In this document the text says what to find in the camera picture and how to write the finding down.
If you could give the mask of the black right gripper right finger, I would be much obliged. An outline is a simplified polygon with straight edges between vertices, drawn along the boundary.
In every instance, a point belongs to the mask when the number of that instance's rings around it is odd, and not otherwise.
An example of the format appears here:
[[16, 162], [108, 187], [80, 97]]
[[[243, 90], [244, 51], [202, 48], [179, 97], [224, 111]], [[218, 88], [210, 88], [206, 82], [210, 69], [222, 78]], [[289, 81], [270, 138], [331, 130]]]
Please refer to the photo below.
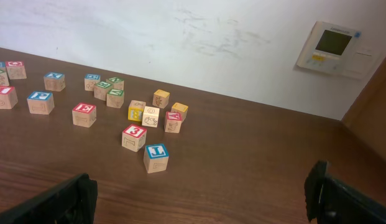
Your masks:
[[386, 224], [386, 207], [327, 173], [318, 161], [304, 183], [306, 215], [318, 224]]

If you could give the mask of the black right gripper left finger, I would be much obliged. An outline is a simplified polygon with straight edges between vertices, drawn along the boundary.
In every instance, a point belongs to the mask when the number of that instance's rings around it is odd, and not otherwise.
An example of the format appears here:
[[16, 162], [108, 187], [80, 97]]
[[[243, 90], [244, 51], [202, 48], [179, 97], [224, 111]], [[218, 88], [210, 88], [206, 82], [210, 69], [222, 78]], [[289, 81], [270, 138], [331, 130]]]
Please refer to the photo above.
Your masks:
[[98, 183], [79, 174], [0, 213], [0, 223], [93, 224]]

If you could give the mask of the red I wooden block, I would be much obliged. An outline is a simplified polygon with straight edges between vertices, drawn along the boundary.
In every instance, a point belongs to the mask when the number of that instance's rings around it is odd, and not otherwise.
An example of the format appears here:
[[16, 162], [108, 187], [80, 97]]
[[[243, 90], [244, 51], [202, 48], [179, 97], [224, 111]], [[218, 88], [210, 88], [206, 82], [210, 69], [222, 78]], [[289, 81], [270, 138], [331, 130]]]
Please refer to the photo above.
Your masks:
[[12, 109], [18, 102], [14, 86], [0, 86], [0, 109]]

